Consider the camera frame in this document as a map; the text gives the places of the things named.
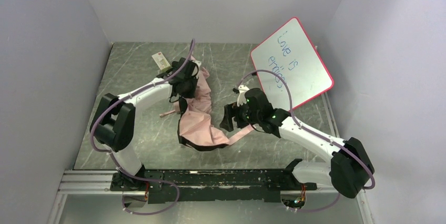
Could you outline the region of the pink and black folding umbrella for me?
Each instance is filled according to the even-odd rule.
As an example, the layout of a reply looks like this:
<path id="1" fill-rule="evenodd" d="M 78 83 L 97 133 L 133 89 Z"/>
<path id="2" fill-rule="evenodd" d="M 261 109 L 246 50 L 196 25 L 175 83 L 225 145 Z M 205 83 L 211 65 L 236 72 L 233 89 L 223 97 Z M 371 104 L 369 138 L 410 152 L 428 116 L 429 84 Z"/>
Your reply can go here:
<path id="1" fill-rule="evenodd" d="M 251 133 L 252 126 L 244 126 L 231 137 L 214 127 L 211 123 L 211 89 L 207 83 L 209 72 L 205 68 L 198 71 L 198 84 L 195 97 L 192 99 L 179 99 L 174 102 L 171 111 L 160 114 L 161 118 L 170 114 L 179 114 L 178 140 L 179 143 L 197 151 L 212 151 L 235 144 L 244 136 Z"/>

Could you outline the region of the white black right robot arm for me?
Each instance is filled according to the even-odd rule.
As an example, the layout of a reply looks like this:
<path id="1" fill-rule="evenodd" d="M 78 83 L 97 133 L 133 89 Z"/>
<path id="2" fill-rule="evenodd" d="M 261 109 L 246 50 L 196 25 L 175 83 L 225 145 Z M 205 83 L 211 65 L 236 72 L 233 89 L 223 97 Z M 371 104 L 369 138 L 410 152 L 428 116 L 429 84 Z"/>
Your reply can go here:
<path id="1" fill-rule="evenodd" d="M 224 106 L 222 129 L 231 132 L 234 128 L 258 125 L 263 133 L 296 142 L 316 154 L 322 162 L 299 161 L 291 165 L 291 174 L 301 184 L 333 186 L 351 199 L 362 189 L 369 189 L 367 182 L 372 180 L 374 167 L 360 140 L 328 135 L 289 111 L 273 108 L 260 88 L 241 85 L 232 91 L 237 100 Z"/>

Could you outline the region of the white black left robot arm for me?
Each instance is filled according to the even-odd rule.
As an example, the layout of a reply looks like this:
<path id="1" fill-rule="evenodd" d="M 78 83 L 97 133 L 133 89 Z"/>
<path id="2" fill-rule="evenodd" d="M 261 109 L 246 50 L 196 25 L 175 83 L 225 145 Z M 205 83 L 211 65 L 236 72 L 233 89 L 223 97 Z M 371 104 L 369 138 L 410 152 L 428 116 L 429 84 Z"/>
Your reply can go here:
<path id="1" fill-rule="evenodd" d="M 145 167 L 131 145 L 137 114 L 162 100 L 193 98 L 201 62 L 181 58 L 148 84 L 121 95 L 105 94 L 90 126 L 91 141 L 103 145 L 118 169 L 119 186 L 136 189 L 143 184 Z"/>

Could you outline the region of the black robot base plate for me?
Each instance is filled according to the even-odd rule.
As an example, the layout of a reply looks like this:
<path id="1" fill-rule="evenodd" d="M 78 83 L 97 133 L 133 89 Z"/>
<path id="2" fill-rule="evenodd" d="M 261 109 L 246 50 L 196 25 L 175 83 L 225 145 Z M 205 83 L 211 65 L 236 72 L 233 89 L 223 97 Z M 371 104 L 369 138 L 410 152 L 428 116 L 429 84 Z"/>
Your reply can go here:
<path id="1" fill-rule="evenodd" d="M 148 169 L 150 182 L 127 179 L 116 172 L 109 189 L 124 195 L 148 193 L 148 203 L 179 201 L 262 200 L 281 202 L 281 193 L 316 190 L 315 183 L 301 184 L 285 169 L 156 170 Z"/>

